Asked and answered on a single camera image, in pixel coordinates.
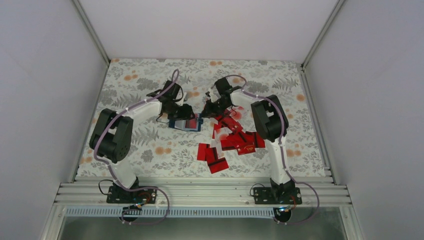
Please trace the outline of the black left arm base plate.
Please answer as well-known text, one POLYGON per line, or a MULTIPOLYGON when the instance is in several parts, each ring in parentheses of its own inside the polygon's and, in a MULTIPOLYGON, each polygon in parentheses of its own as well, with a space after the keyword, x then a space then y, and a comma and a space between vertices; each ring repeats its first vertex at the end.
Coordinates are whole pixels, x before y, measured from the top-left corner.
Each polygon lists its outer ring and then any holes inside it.
POLYGON ((143 189, 131 192, 113 185, 108 189, 106 202, 108 204, 154 204, 156 202, 156 196, 156 189, 143 189))

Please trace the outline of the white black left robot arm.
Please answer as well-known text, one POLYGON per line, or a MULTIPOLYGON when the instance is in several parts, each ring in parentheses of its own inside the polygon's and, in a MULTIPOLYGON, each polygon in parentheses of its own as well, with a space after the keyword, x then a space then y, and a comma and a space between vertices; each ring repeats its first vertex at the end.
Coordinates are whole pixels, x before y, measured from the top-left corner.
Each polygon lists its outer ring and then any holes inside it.
POLYGON ((170 120, 192 120, 196 115, 190 105, 184 103, 182 88, 168 80, 162 89, 150 92, 146 98, 121 112, 103 109, 89 140, 95 160, 108 168, 114 183, 120 187, 119 196, 131 203, 139 197, 138 181, 126 160, 129 153, 133 127, 152 117, 167 114, 170 120))

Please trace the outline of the red VIP card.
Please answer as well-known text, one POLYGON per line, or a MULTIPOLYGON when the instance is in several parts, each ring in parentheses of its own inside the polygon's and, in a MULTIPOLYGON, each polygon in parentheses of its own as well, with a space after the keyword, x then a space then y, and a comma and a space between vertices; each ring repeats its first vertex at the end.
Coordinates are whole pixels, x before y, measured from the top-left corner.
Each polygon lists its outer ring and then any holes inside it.
POLYGON ((237 145, 236 151, 239 156, 251 154, 256 152, 256 147, 254 144, 248 144, 248 145, 237 145))

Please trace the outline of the red card pile top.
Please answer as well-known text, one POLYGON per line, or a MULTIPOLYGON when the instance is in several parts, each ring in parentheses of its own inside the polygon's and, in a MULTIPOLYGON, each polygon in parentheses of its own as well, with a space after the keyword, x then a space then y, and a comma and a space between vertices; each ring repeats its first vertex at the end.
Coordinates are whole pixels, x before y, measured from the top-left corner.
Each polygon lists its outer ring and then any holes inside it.
POLYGON ((198 130, 198 121, 197 119, 186 120, 183 126, 185 131, 197 131, 198 130))

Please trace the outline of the navy blue card holder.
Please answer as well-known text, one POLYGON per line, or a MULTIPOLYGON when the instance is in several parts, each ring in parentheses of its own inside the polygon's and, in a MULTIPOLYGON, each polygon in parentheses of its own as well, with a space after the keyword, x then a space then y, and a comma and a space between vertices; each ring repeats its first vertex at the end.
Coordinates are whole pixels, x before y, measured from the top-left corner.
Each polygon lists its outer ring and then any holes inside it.
POLYGON ((168 122, 168 127, 184 132, 200 132, 203 123, 204 120, 201 115, 199 113, 196 113, 193 119, 170 120, 168 122))

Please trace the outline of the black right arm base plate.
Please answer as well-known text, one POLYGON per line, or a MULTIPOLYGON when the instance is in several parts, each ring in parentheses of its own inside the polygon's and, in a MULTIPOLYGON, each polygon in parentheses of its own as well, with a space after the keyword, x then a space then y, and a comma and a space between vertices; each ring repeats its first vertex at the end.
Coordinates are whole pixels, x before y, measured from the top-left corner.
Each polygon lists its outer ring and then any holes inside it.
POLYGON ((300 189, 295 187, 281 194, 271 187, 254 187, 252 196, 256 205, 302 205, 300 189))

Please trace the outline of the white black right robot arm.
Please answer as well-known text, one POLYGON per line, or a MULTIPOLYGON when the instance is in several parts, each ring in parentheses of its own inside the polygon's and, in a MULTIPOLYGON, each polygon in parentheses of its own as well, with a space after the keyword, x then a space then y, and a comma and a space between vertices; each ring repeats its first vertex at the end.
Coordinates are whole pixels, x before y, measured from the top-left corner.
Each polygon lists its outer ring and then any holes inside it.
POLYGON ((240 132, 236 124, 226 123, 233 120, 230 107, 250 109, 255 132, 264 140, 265 148, 271 163, 270 195, 274 202, 284 203, 295 190, 293 177, 288 173, 286 165, 286 135, 289 127, 288 119, 276 95, 262 97, 244 90, 243 86, 231 86, 226 77, 218 79, 213 85, 219 98, 209 99, 201 112, 204 118, 214 118, 218 123, 230 129, 234 135, 240 132))

